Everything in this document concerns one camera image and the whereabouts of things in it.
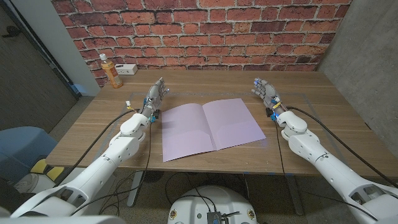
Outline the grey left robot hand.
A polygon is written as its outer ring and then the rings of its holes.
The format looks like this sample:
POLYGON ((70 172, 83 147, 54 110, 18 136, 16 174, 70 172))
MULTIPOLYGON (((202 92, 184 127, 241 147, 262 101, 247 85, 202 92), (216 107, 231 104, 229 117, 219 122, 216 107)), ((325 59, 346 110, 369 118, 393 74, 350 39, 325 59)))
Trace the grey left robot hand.
POLYGON ((149 118, 154 112, 160 110, 164 96, 168 92, 169 89, 165 86, 164 79, 161 77, 149 89, 141 114, 149 118))

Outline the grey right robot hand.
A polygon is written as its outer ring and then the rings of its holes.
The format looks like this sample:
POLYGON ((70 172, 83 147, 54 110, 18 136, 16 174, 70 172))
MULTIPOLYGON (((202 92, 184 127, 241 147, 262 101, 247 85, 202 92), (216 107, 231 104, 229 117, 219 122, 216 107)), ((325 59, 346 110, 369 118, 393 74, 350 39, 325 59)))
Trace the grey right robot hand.
POLYGON ((287 111, 282 105, 281 97, 276 89, 266 80, 255 78, 252 92, 262 99, 268 117, 276 119, 280 114, 287 111))

